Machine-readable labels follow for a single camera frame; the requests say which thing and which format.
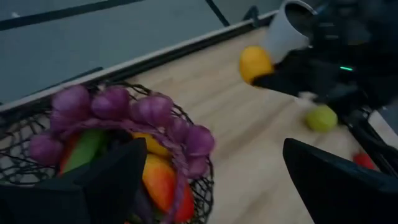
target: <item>wooden table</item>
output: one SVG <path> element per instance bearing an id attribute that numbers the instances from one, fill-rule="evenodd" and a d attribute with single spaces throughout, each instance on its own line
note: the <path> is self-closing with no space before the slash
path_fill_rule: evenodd
<path id="1" fill-rule="evenodd" d="M 215 135 L 215 204 L 209 223 L 313 223 L 282 158 L 284 139 L 346 159 L 360 150 L 345 127 L 320 134 L 303 125 L 304 114 L 314 107 L 308 101 L 242 81 L 239 55 L 265 34 L 258 29 L 240 35 L 128 80 L 171 96 Z M 371 123 L 397 146 L 378 113 Z"/>

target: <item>lemon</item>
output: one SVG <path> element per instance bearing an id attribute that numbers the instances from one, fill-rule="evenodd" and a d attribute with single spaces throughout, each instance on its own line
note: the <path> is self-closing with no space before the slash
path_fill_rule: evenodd
<path id="1" fill-rule="evenodd" d="M 337 114 L 327 105 L 320 105 L 305 117 L 309 128 L 318 132 L 328 132 L 337 125 Z"/>
<path id="2" fill-rule="evenodd" d="M 153 154 L 157 154 L 158 156 L 169 156 L 169 150 L 167 150 L 165 147 L 160 145 L 154 137 L 152 137 L 150 134 L 145 134 L 145 133 L 132 133 L 132 136 L 134 138 L 144 138 L 145 142 L 147 143 L 147 149 L 149 152 Z"/>
<path id="3" fill-rule="evenodd" d="M 274 72 L 271 59 L 267 52 L 260 46 L 246 47 L 239 60 L 239 72 L 243 80 L 252 85 L 252 81 L 261 75 Z"/>

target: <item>green ball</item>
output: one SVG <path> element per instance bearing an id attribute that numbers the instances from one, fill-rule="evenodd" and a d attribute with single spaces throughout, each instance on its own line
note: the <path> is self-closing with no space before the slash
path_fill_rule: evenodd
<path id="1" fill-rule="evenodd" d="M 327 105 L 320 105 L 305 117 L 308 127 L 318 132 L 328 132 L 337 125 L 337 114 Z"/>

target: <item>black wire basket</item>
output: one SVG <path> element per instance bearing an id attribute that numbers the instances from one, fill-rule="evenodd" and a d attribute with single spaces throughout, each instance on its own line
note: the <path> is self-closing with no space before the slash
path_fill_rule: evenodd
<path id="1" fill-rule="evenodd" d="M 130 92 L 132 100 L 151 94 L 151 90 L 138 84 L 126 82 L 112 83 L 122 85 Z M 88 87 L 95 93 L 98 87 Z M 13 111 L 1 118 L 0 129 L 0 184 L 31 187 L 35 184 L 49 180 L 57 175 L 58 166 L 43 166 L 29 157 L 28 147 L 30 138 L 39 134 L 50 126 L 50 97 L 33 101 L 24 107 Z M 172 111 L 174 116 L 179 116 L 190 123 L 192 120 L 186 112 L 177 105 Z M 206 176 L 189 180 L 194 196 L 195 213 L 187 223 L 206 223 L 213 206 L 213 165 L 207 159 L 209 169 Z"/>

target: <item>white mug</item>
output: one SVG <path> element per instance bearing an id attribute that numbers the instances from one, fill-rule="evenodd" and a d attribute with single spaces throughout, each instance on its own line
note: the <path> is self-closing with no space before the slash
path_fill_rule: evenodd
<path id="1" fill-rule="evenodd" d="M 288 4 L 297 4 L 306 9 L 310 14 L 317 14 L 310 5 L 300 0 L 286 0 L 282 3 L 261 44 L 269 54 L 272 63 L 281 62 L 291 50 L 302 49 L 309 45 L 309 38 L 300 33 L 289 22 L 286 15 L 286 5 Z"/>

